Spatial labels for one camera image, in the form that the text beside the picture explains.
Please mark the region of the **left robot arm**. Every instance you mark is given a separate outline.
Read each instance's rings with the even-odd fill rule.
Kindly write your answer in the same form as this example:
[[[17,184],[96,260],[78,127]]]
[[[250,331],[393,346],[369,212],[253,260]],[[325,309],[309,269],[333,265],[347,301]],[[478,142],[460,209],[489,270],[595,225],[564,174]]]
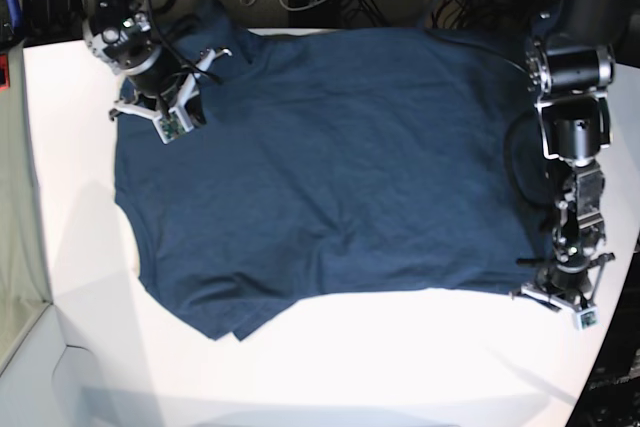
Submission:
[[[540,22],[525,50],[534,110],[508,128],[503,162],[512,168],[516,131],[535,119],[551,199],[530,205],[545,215],[541,229],[550,235],[551,253],[520,260],[535,276],[512,294],[568,311],[584,330],[599,320],[599,282],[589,273],[602,273],[615,258],[603,249],[605,176],[597,157],[612,141],[607,97],[615,79],[614,44],[636,0],[539,0],[539,5]]]

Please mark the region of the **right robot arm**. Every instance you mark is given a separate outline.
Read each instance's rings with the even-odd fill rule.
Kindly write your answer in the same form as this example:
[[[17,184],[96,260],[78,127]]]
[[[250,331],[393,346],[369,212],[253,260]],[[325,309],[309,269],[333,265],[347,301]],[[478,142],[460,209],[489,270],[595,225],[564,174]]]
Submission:
[[[83,22],[89,51],[122,78],[131,92],[114,101],[109,119],[130,115],[151,122],[165,144],[206,124],[200,79],[219,84],[210,71],[227,48],[206,48],[191,60],[162,32],[153,0],[93,0]]]

